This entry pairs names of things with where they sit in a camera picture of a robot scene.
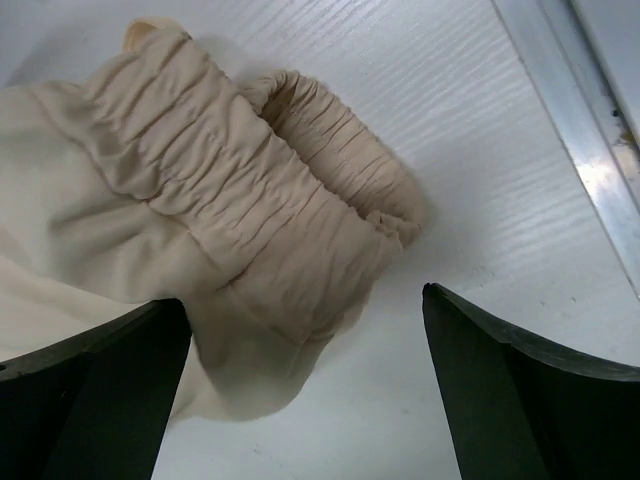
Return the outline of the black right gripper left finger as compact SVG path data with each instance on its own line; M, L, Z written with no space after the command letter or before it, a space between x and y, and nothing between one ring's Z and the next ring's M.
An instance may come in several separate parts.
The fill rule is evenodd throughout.
M151 478L190 341L163 300L3 361L2 478Z

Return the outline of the beige trousers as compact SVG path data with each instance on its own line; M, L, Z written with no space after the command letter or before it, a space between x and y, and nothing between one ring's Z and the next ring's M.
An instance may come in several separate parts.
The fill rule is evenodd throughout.
M139 19L84 82L1 92L1 355L175 298L193 340L173 415L264 417L426 217L323 84L237 85L178 24Z

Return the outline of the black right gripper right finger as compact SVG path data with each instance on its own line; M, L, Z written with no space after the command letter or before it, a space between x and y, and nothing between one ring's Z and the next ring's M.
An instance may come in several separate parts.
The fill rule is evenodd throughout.
M636 479L639 370L504 321L438 285L422 311L464 479Z

